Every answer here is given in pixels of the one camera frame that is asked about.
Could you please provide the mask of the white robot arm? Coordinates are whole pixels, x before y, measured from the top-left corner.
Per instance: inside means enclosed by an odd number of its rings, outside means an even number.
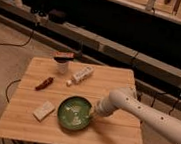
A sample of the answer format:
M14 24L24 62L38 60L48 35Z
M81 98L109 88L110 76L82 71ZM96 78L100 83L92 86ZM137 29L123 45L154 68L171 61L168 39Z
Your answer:
M181 120L140 103L133 88L116 88L94 107L94 114L107 117L122 109L138 117L172 144L181 144Z

